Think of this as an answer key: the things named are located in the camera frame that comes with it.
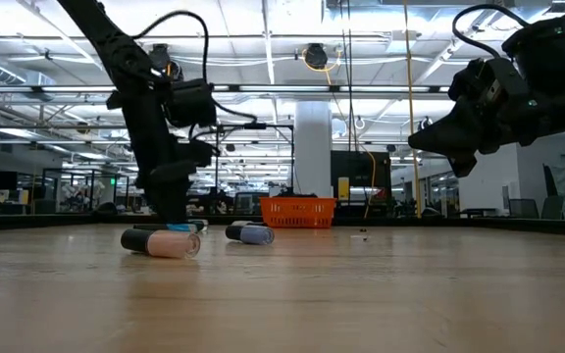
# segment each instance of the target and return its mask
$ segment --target wooden table surface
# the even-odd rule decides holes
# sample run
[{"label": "wooden table surface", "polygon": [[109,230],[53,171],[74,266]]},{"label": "wooden table surface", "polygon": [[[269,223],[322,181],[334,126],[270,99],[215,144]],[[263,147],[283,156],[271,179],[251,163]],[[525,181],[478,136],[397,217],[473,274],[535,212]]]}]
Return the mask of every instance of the wooden table surface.
[{"label": "wooden table surface", "polygon": [[0,231],[0,352],[565,352],[565,236],[477,228],[202,237],[129,254],[126,226]]}]

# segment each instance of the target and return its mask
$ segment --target bottle cap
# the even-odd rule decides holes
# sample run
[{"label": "bottle cap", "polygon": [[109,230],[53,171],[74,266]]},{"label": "bottle cap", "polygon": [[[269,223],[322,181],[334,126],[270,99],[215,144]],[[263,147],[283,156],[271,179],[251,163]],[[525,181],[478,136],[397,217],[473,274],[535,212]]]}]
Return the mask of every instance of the bottle cap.
[{"label": "bottle cap", "polygon": [[122,234],[122,246],[124,249],[147,253],[147,240],[154,230],[127,229]]},{"label": "bottle cap", "polygon": [[243,226],[228,226],[226,228],[226,238],[230,240],[241,240],[241,230]]}]

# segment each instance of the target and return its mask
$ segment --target pillar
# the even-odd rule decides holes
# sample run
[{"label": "pillar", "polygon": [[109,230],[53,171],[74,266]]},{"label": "pillar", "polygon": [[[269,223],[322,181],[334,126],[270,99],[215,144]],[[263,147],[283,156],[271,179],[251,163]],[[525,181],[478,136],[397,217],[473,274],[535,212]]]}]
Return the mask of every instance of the pillar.
[{"label": "pillar", "polygon": [[333,197],[331,186],[331,106],[329,102],[295,105],[295,192]]}]

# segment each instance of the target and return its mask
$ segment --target plastic basket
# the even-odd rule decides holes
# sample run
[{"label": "plastic basket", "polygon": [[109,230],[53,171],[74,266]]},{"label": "plastic basket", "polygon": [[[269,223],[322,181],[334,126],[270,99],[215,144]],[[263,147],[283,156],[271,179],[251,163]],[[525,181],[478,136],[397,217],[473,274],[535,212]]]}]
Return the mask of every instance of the plastic basket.
[{"label": "plastic basket", "polygon": [[262,197],[263,222],[269,227],[330,228],[333,198]]}]

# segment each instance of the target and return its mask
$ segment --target ceiling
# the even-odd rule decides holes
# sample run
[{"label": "ceiling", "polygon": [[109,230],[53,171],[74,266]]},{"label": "ceiling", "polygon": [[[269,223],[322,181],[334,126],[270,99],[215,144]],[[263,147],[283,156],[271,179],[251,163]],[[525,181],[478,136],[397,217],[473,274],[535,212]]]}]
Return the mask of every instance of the ceiling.
[{"label": "ceiling", "polygon": [[[92,46],[58,2],[35,0],[30,4],[30,1],[0,0],[0,67],[18,76],[42,73],[57,85],[111,84],[105,71],[95,65],[99,60]],[[452,20],[459,11],[485,2],[408,2],[413,84],[447,87],[454,74],[462,70],[469,60],[488,55],[478,48],[462,45],[450,31]],[[334,67],[329,72],[331,83],[346,85],[345,65],[337,60],[337,52],[343,48],[341,35],[344,28],[349,28],[352,33],[351,49],[347,49],[352,53],[353,85],[406,86],[409,83],[406,26],[399,1],[351,0],[350,20],[347,7],[343,7],[344,16],[341,17],[336,0],[182,0],[178,3],[167,0],[104,0],[103,3],[111,20],[130,34],[142,31],[155,19],[173,10],[187,9],[199,14],[211,34],[208,77],[217,84],[326,85],[329,78],[324,73],[308,70],[301,59],[307,44],[321,43],[330,57],[329,65]],[[559,16],[548,12],[550,0],[505,3],[513,4],[512,10],[529,22]],[[35,6],[34,13],[28,9],[32,6]],[[473,25],[479,25],[479,31],[474,32]],[[502,41],[516,30],[511,20],[494,12],[467,15],[458,28],[499,51]],[[182,67],[185,78],[193,79],[201,76],[201,35],[202,28],[198,22],[178,17],[159,25],[138,42],[146,50],[155,43],[169,44],[172,58]],[[80,88],[79,92],[54,94],[50,102],[22,94],[0,93],[0,125],[46,124],[44,119],[47,117],[48,124],[53,126],[72,126],[81,122],[122,126],[121,113],[108,111],[103,106],[106,97],[106,94],[84,92],[84,88]],[[345,115],[350,100],[343,96],[338,98],[339,107]],[[228,108],[255,114],[259,120],[269,123],[293,124],[298,99],[328,101],[334,118],[341,118],[336,103],[329,95],[222,93],[217,99]],[[365,120],[359,132],[362,139],[406,140],[410,121],[407,90],[385,95],[355,94],[352,102],[355,114]],[[443,93],[416,94],[412,106],[412,115],[417,122],[425,117],[440,119],[450,111],[452,102]],[[219,112],[219,116],[224,123],[241,121],[223,112]],[[40,138],[73,141],[111,141],[116,136],[121,140],[128,138],[122,129],[112,132],[109,129],[93,129],[90,133],[79,133],[75,129],[52,128],[39,133]],[[282,139],[273,130],[244,131],[237,136],[246,140]],[[0,136],[14,137],[18,139],[14,135]],[[92,151],[87,152],[104,154],[114,161],[130,161],[131,155],[122,146],[116,144],[107,151],[105,147],[91,145]],[[370,148],[378,150],[385,147]],[[406,146],[400,149],[403,156],[408,155]],[[288,154],[283,143],[276,145],[272,151]],[[237,145],[235,154],[261,152],[253,146]]]}]

